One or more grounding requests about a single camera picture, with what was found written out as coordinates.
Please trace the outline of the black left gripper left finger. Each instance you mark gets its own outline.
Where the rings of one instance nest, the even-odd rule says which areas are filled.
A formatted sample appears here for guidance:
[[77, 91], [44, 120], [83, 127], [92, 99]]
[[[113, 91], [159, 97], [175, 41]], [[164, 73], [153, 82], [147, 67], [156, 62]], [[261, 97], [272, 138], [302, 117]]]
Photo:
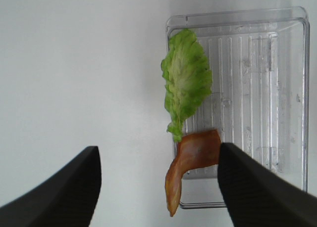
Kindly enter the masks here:
[[45, 182], [0, 209], [2, 227], [88, 227], [102, 184], [99, 149], [89, 146]]

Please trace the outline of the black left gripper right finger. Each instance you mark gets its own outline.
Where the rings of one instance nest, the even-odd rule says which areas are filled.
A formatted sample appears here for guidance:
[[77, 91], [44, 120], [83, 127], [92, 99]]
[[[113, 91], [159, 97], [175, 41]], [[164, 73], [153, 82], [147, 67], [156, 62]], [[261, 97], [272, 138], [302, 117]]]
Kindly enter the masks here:
[[315, 227], [317, 199], [232, 143], [220, 147], [218, 185], [236, 227]]

